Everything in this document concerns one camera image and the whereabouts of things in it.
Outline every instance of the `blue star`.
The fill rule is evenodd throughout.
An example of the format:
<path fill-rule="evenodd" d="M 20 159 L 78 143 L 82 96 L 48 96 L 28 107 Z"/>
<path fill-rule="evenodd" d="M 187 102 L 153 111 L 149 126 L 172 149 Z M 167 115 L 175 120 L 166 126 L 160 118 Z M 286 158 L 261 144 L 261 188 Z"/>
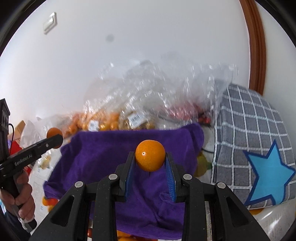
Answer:
<path fill-rule="evenodd" d="M 266 156 L 244 151 L 256 179 L 245 202 L 245 206 L 271 199 L 272 204 L 284 201 L 287 184 L 295 175 L 295 170 L 282 162 L 276 141 L 272 143 Z"/>

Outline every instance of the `silver screw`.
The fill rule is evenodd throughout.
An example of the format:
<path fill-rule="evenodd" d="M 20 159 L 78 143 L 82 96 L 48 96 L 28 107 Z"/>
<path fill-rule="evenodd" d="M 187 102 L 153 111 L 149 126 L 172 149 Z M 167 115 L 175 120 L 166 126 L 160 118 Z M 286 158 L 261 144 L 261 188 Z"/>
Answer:
<path fill-rule="evenodd" d="M 218 183 L 217 187 L 223 189 L 223 188 L 226 188 L 226 185 L 225 185 L 225 183 Z"/>
<path fill-rule="evenodd" d="M 191 180 L 192 179 L 192 176 L 190 174 L 184 174 L 183 178 L 185 180 Z"/>
<path fill-rule="evenodd" d="M 81 182 L 81 181 L 78 181 L 75 183 L 75 187 L 77 187 L 77 188 L 81 188 L 82 186 L 83 186 L 83 182 Z"/>
<path fill-rule="evenodd" d="M 116 174 L 110 174 L 109 175 L 109 179 L 110 180 L 115 180 L 117 178 L 117 175 Z"/>

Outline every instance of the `gray checkered cloth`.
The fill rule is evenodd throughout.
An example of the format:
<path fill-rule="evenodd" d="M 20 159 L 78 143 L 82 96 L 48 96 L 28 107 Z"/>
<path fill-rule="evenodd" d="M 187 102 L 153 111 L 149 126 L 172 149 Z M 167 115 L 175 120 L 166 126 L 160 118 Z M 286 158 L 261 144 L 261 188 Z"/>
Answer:
<path fill-rule="evenodd" d="M 243 150 L 266 155 L 273 143 L 285 164 L 295 168 L 295 158 L 283 121 L 257 92 L 231 84 L 224 92 L 215 125 L 215 152 L 211 183 L 224 182 L 245 203 L 255 174 Z M 284 201 L 295 198 L 296 176 L 286 187 Z M 266 200 L 250 209 L 272 206 Z"/>

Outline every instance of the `barcode label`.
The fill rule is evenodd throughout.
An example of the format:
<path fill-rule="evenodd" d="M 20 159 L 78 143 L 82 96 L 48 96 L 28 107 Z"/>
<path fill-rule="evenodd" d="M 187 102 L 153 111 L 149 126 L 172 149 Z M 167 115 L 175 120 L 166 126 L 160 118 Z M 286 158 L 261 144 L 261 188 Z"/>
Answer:
<path fill-rule="evenodd" d="M 99 122 L 97 120 L 89 122 L 89 131 L 99 131 Z"/>
<path fill-rule="evenodd" d="M 135 129 L 147 121 L 145 115 L 134 113 L 128 117 L 131 128 Z"/>

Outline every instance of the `white wall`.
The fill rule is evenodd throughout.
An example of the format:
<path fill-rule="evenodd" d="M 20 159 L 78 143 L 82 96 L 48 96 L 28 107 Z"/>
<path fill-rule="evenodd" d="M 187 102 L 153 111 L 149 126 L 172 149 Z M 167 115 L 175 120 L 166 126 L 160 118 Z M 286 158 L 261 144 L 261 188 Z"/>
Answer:
<path fill-rule="evenodd" d="M 296 48 L 278 22 L 259 5 L 263 21 L 267 69 L 263 96 L 278 110 L 296 152 Z"/>
<path fill-rule="evenodd" d="M 52 12 L 58 25 L 44 35 Z M 110 61 L 131 66 L 168 51 L 201 64 L 237 64 L 236 83 L 248 86 L 249 41 L 238 0 L 47 0 L 0 57 L 0 98 L 13 124 L 66 113 L 82 107 L 89 83 Z"/>

